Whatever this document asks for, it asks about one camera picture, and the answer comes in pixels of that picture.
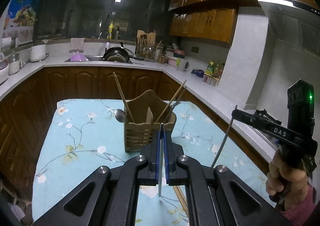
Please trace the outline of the person's right hand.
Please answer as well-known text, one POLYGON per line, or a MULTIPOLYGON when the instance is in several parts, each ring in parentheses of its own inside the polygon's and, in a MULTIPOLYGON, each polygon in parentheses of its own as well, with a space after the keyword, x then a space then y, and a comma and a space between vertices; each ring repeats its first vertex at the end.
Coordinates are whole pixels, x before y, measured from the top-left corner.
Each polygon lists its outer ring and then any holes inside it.
POLYGON ((281 151, 277 150, 269 164, 266 192, 271 196, 285 193, 280 205, 283 211, 297 207, 306 199, 309 192, 306 171, 287 166, 282 159, 281 151))

